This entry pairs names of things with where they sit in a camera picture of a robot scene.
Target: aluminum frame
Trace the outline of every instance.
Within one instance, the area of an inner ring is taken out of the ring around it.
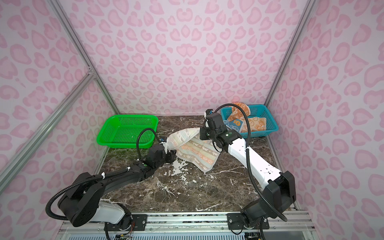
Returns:
[[[9,161],[4,171],[0,174],[0,194],[6,189],[9,183],[22,170],[35,151],[41,146],[49,133],[61,121],[68,109],[76,102],[77,98],[87,88],[89,83],[95,79],[92,71],[81,80],[81,82],[66,96],[53,113],[40,125],[34,135],[27,141],[24,147],[19,150]]]
[[[276,167],[277,167],[280,171],[285,172],[286,169],[284,168],[284,165],[281,164],[281,162],[279,161],[279,158],[278,158],[278,156],[277,156],[277,152],[276,152],[276,147],[275,147],[275,145],[273,144],[271,137],[270,137],[270,136],[267,136],[266,139],[267,139],[267,142],[268,142],[269,149],[271,150],[273,159],[275,160]],[[302,209],[298,201],[295,201],[295,202],[293,203],[293,205],[294,205],[295,209],[297,209],[297,210],[301,210],[301,209]]]
[[[294,31],[292,40],[289,43],[288,49],[285,52],[283,60],[282,60],[280,66],[279,66],[279,69],[277,71],[276,77],[273,81],[272,87],[269,90],[268,95],[266,97],[266,100],[264,103],[264,105],[266,107],[268,107],[272,101],[272,97],[275,94],[276,88],[281,81],[283,73],[284,73],[285,69],[287,68],[288,63],[294,54],[294,51],[295,51],[295,49],[296,49],[296,47],[297,47],[297,45],[301,39],[301,36],[304,33],[304,29],[306,28],[306,26],[309,22],[309,19],[311,18],[318,2],[319,2],[319,0],[308,0],[307,4],[305,5],[304,12],[301,15],[300,20],[299,20],[299,24],[297,25],[297,27]]]
[[[109,151],[109,147],[107,147],[107,146],[105,146],[105,147],[106,147],[106,148],[105,148],[103,154],[102,154],[101,157],[100,157],[101,161],[99,162],[99,164],[98,164],[97,167],[95,168],[95,171],[93,172],[93,174],[95,174],[95,175],[96,175],[96,174],[99,174],[100,169],[101,169],[101,167],[102,167],[103,164],[104,164],[105,158],[107,157],[107,153],[108,153],[108,151]]]
[[[239,212],[133,212],[132,214],[147,214],[147,225],[144,231],[135,233],[227,233],[228,213]],[[308,211],[285,211],[288,221],[278,218],[268,218],[272,231],[316,231]],[[127,231],[109,232],[110,234],[126,233]],[[257,230],[243,229],[243,232],[257,232]],[[69,234],[104,234],[104,223],[87,223],[80,227],[74,227],[69,221],[64,221],[58,238]]]
[[[117,107],[115,101],[113,100],[111,94],[109,93],[108,89],[105,87],[101,76],[99,75],[97,69],[93,65],[91,58],[89,57],[88,53],[86,52],[85,47],[81,43],[80,37],[75,32],[67,14],[65,13],[65,11],[63,9],[63,6],[60,4],[60,2],[58,0],[47,0],[47,2],[49,3],[52,10],[56,14],[62,27],[66,31],[68,37],[72,40],[72,43],[74,44],[75,48],[79,52],[81,59],[88,66],[89,70],[91,70],[95,73],[97,84],[99,85],[101,92],[103,93],[104,97],[107,99],[107,102],[110,104],[110,106],[112,107],[115,114],[121,114],[120,110]]]

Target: wall panel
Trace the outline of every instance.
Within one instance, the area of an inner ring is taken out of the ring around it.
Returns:
[[[320,1],[269,106],[321,239],[384,238],[383,7]]]
[[[0,172],[87,69],[43,0],[0,3]]]
[[[113,115],[95,82],[91,82],[23,170],[0,195],[1,239],[51,239],[62,221],[49,218],[45,204],[82,172],[93,173],[104,146],[96,137]],[[62,215],[57,202],[52,205]]]
[[[123,113],[264,103],[305,0],[61,1]]]

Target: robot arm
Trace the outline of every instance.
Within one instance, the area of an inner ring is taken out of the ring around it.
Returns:
[[[172,163],[175,155],[176,151],[166,153],[163,145],[154,144],[149,149],[148,155],[129,166],[127,172],[87,182],[66,191],[59,200],[58,207],[74,227],[87,222],[108,222],[118,229],[125,230],[132,222],[130,211],[124,205],[101,202],[100,198],[110,191],[151,177],[164,163]],[[93,176],[85,172],[73,183],[91,177]]]
[[[200,129],[200,139],[214,141],[219,148],[222,148],[246,166],[246,142],[242,136],[233,129],[228,130],[221,115],[212,113],[211,109],[207,110],[206,120],[207,127]],[[162,138],[165,139],[162,144],[154,144],[149,149],[148,155],[129,166],[128,171],[116,174],[113,177],[105,177],[104,175],[101,178],[102,174],[96,175],[98,180],[92,181],[90,179],[95,176],[87,172],[80,174],[74,184],[87,179],[89,181],[72,187],[61,197],[58,207],[65,217],[61,217],[60,220],[66,218],[75,227],[87,222],[107,222],[113,229],[128,229],[133,221],[130,211],[123,205],[101,202],[100,198],[112,190],[147,179],[164,163],[172,163],[175,160],[176,151],[166,151],[166,138]],[[249,153],[251,171],[263,189],[263,197],[280,213],[285,211],[296,200],[294,176],[288,171],[282,173],[271,166],[251,148],[249,148]],[[51,205],[47,204],[46,212],[48,216],[60,217],[55,216],[50,207]],[[251,202],[241,210],[239,216],[241,219],[240,229],[242,229],[242,226],[248,228],[256,226],[260,219],[265,216],[276,218],[277,214],[268,207],[265,201],[258,199]]]
[[[245,139],[238,138],[234,140],[233,143],[228,146],[228,153],[247,167],[245,157]],[[249,157],[253,176],[259,182],[262,189],[264,189],[270,181],[274,181],[281,176],[281,171],[279,169],[269,164],[252,148],[249,149]]]
[[[206,111],[206,125],[200,128],[201,140],[212,140],[219,148],[225,150],[244,166],[247,166],[245,139],[235,130],[228,130],[219,113],[212,109]],[[296,200],[295,178],[289,172],[282,173],[270,165],[249,147],[249,161],[252,175],[260,183],[263,198],[278,212],[282,213]],[[251,202],[241,210],[242,223],[254,227],[262,217],[276,218],[278,215],[263,200]]]

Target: marble table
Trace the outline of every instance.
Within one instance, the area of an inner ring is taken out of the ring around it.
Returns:
[[[184,128],[201,127],[203,120],[203,116],[159,116],[157,133],[169,136]],[[275,166],[265,137],[251,138],[250,146]],[[136,159],[136,149],[111,148],[100,172],[119,170]],[[206,174],[194,164],[177,159],[173,164],[164,164],[149,179],[114,190],[102,199],[123,203],[132,212],[239,211],[258,195],[247,169],[223,152]]]

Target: cable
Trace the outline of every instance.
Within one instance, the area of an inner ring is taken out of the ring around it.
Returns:
[[[108,225],[108,223],[105,222],[105,224],[104,224],[105,236],[107,237],[107,240],[111,240],[111,238],[109,237],[107,225]]]
[[[203,126],[204,128],[209,129],[208,127],[205,126],[206,122],[207,122],[207,119],[204,120]]]
[[[131,236],[132,230],[135,228],[135,222],[132,221],[131,223],[131,230],[129,231],[129,236]]]
[[[156,132],[155,132],[155,130],[153,130],[152,128],[146,128],[146,129],[143,129],[143,131],[141,131],[141,133],[139,134],[139,137],[137,138],[137,140],[136,140],[136,150],[137,150],[137,154],[139,155],[139,159],[141,159],[141,153],[140,153],[140,149],[139,149],[139,141],[140,141],[140,137],[141,137],[141,135],[143,135],[143,133],[145,133],[146,131],[148,131],[148,130],[150,130],[150,131],[152,131],[153,132],[153,134],[155,135],[155,137],[156,137],[156,140],[160,143],[160,140],[159,140],[159,137],[156,135]]]
[[[114,177],[114,176],[118,176],[118,175],[121,175],[123,173],[126,173],[129,171],[129,168],[126,168],[122,171],[119,171],[119,172],[111,172],[111,173],[108,173],[108,174],[105,174],[105,177],[108,178],[108,177]],[[60,197],[61,195],[63,195],[66,191],[74,188],[74,187],[77,187],[79,185],[82,185],[84,183],[87,183],[87,182],[91,182],[91,181],[94,181],[94,180],[100,180],[102,179],[103,176],[99,175],[99,176],[94,176],[94,177],[90,177],[90,178],[87,178],[87,179],[84,179],[82,181],[79,181],[79,182],[76,182],[66,188],[64,188],[63,190],[59,191],[58,193],[56,193],[47,203],[47,205],[45,205],[45,212],[46,214],[51,217],[51,218],[54,218],[54,219],[57,219],[57,220],[68,220],[68,218],[66,216],[60,216],[60,215],[57,215],[55,213],[52,212],[51,210],[51,206],[53,204],[53,202],[58,198]]]
[[[265,236],[264,236],[264,233],[263,233],[263,219],[264,218],[260,218],[260,224],[259,224],[259,230],[260,230],[260,236],[262,237],[262,240],[265,240]]]
[[[255,188],[257,194],[260,196],[260,198],[263,200],[263,202],[265,202],[265,204],[279,217],[281,218],[284,222],[288,221],[287,217],[285,217],[281,212],[279,212],[264,196],[263,194],[261,193],[259,187],[257,186],[257,183],[255,181],[255,178],[253,177],[253,174],[252,174],[252,170],[251,170],[251,163],[250,163],[250,160],[249,160],[249,137],[251,136],[251,127],[249,125],[249,120],[248,120],[248,117],[246,115],[246,113],[244,112],[244,110],[237,106],[236,104],[233,104],[233,103],[226,103],[226,104],[223,104],[221,105],[220,107],[218,107],[215,112],[217,112],[220,108],[223,108],[223,107],[226,107],[226,106],[232,106],[232,107],[235,107],[237,109],[240,110],[240,112],[243,114],[244,116],[244,119],[245,119],[245,122],[247,124],[247,128],[248,128],[248,135],[247,135],[247,139],[245,140],[245,156],[246,156],[246,159],[247,159],[247,170],[248,170],[248,175],[249,175],[249,178],[251,180],[251,183],[253,185],[253,187]]]
[[[238,233],[235,233],[232,229],[231,229],[231,232],[233,233],[233,234],[235,234],[235,235],[240,235],[240,233],[242,233],[243,232],[243,229],[244,229],[244,224],[242,223],[242,222],[240,222],[241,223],[241,231],[240,232],[238,232]]]
[[[214,148],[215,148],[215,150],[217,151],[217,152],[219,152],[218,150],[217,150],[217,148],[216,148],[216,146],[215,146],[215,142],[212,140],[212,145],[214,146]]]

